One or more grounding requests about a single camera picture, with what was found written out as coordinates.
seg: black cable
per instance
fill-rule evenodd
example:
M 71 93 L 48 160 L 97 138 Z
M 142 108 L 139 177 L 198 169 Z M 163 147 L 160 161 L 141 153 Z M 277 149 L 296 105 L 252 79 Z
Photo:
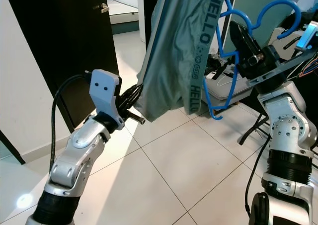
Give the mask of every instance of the black cable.
M 54 96 L 54 100 L 53 100 L 53 104 L 52 104 L 52 113 L 51 113 L 52 140 L 51 140 L 51 158 L 50 158 L 50 169 L 49 169 L 50 172 L 51 172 L 52 166 L 54 164 L 54 160 L 55 160 L 55 109 L 56 109 L 56 105 L 57 105 L 57 102 L 58 102 L 60 95 L 61 95 L 62 91 L 64 90 L 64 88 L 78 78 L 84 78 L 84 75 L 74 75 L 74 76 L 68 78 L 67 80 L 65 80 L 64 83 L 62 83 L 62 85 L 56 91 L 55 96 Z
M 256 167 L 257 167 L 257 164 L 258 164 L 258 161 L 260 159 L 260 157 L 262 156 L 262 153 L 263 151 L 265 150 L 268 142 L 270 141 L 271 137 L 269 136 L 265 142 L 265 144 L 263 145 L 262 149 L 260 149 L 260 152 L 257 156 L 257 159 L 255 161 L 255 164 L 254 164 L 254 168 L 252 170 L 252 173 L 250 174 L 250 177 L 249 177 L 249 180 L 248 180 L 248 183 L 247 183 L 247 186 L 246 186 L 246 190 L 245 190 L 245 210 L 247 212 L 247 215 L 250 216 L 250 208 L 249 208 L 249 205 L 248 205 L 248 200 L 247 200 L 247 196 L 248 196 L 248 191 L 249 191 L 249 187 L 250 187 L 250 184 L 252 182 L 252 179 L 253 179 L 253 176 L 254 176 L 254 173 L 256 171 Z

